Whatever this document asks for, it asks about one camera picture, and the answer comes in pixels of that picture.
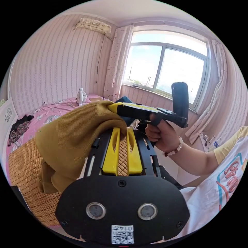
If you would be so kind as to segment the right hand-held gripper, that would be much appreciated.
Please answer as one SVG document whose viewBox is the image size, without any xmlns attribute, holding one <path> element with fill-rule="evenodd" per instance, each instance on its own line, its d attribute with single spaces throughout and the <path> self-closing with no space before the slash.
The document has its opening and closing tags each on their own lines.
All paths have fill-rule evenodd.
<svg viewBox="0 0 248 248">
<path fill-rule="evenodd" d="M 188 119 L 186 117 L 179 116 L 163 108 L 154 108 L 134 103 L 114 103 L 109 105 L 108 109 L 123 117 L 149 121 L 153 126 L 157 126 L 161 120 L 165 120 L 176 124 L 180 128 L 188 127 Z"/>
</svg>

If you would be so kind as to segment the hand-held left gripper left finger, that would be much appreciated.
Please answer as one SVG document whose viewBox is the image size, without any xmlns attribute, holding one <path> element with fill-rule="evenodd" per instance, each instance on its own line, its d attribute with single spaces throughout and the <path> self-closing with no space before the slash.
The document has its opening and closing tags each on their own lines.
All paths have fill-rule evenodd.
<svg viewBox="0 0 248 248">
<path fill-rule="evenodd" d="M 107 147 L 102 171 L 104 174 L 118 175 L 118 165 L 119 165 L 119 148 L 120 148 L 120 129 L 114 127 L 110 141 Z"/>
</svg>

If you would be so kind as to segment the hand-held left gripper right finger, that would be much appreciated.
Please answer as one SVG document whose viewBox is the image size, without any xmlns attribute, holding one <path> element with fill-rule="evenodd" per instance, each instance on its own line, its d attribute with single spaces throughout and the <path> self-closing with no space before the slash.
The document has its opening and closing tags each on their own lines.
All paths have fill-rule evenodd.
<svg viewBox="0 0 248 248">
<path fill-rule="evenodd" d="M 140 153 L 138 144 L 136 142 L 134 130 L 131 127 L 127 127 L 127 171 L 128 174 L 141 174 L 142 164 L 140 159 Z"/>
</svg>

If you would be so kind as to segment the person's right hand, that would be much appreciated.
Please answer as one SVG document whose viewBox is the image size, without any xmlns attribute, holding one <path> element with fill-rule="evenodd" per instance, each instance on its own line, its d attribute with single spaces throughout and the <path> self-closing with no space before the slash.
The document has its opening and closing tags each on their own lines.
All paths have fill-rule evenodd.
<svg viewBox="0 0 248 248">
<path fill-rule="evenodd" d="M 157 125 L 153 125 L 158 120 L 158 115 L 150 114 L 145 134 L 150 142 L 154 142 L 155 146 L 165 153 L 165 156 L 172 156 L 181 150 L 183 139 L 166 120 L 161 119 Z"/>
</svg>

